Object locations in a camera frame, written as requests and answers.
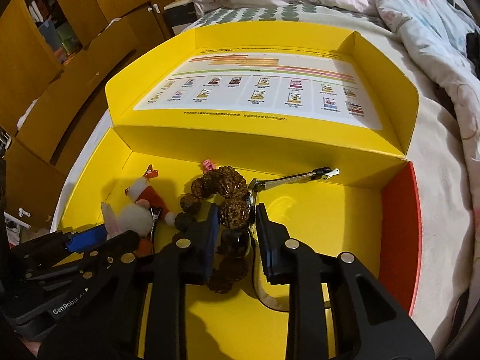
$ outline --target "plush toy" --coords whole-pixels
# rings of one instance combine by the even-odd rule
[[[143,175],[136,179],[133,184],[125,190],[125,194],[132,203],[128,203],[118,215],[115,214],[108,203],[102,202],[101,209],[105,227],[110,239],[127,230],[133,230],[141,237],[139,255],[151,254],[153,245],[148,236],[150,235],[154,220],[151,207],[161,208],[158,220],[163,220],[169,226],[174,226],[176,214],[169,211],[164,200],[157,194],[150,184],[149,179],[157,177],[158,172],[150,165]]]

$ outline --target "blue object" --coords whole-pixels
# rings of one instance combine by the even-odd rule
[[[107,240],[107,229],[105,224],[95,226],[90,230],[83,231],[78,235],[72,237],[67,244],[67,250],[70,253],[83,253],[84,251],[92,250],[97,245]]]

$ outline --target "white pom-pom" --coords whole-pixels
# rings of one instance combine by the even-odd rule
[[[175,214],[172,211],[169,211],[165,215],[165,223],[169,226],[175,226],[175,218],[177,217],[177,214]]]
[[[138,204],[127,204],[118,215],[122,231],[133,230],[140,237],[146,237],[152,231],[153,218],[150,211]]]

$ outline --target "open cardboard box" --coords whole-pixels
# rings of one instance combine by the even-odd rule
[[[269,58],[276,53],[279,59],[282,54],[348,63],[370,98],[380,127],[373,130],[295,111],[280,115],[267,108],[255,109],[253,104],[251,110],[238,112],[231,111],[236,105],[225,112],[208,103],[193,108],[134,109],[152,94],[155,98],[165,79],[187,60],[238,54],[258,58],[259,53]],[[257,72],[259,67],[248,69]],[[247,183],[252,178],[337,167],[340,175],[330,180],[276,187],[261,192],[259,201],[265,203],[271,220],[283,223],[291,237],[317,252],[354,253],[411,311],[422,230],[414,170],[405,154],[417,116],[418,93],[359,33],[290,22],[195,28],[123,69],[108,82],[106,94],[114,127],[75,186],[61,228],[82,230],[101,223],[102,201],[119,211],[128,202],[125,189],[149,164],[159,171],[159,177],[152,179],[154,188],[173,211],[180,210],[179,197],[189,192],[206,158],[237,168]],[[157,250],[174,232],[166,225],[159,227]],[[273,296],[287,295],[286,286],[264,285]],[[255,298],[250,279],[237,283],[226,295],[188,286],[186,302],[190,358],[284,358],[287,314],[264,307]],[[238,339],[247,335],[248,345]]]

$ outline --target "plush rabbit ear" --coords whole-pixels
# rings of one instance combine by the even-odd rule
[[[102,208],[103,221],[105,222],[106,232],[108,233],[107,239],[110,239],[116,235],[119,235],[122,231],[117,220],[112,206],[108,203],[102,202],[100,205]]]

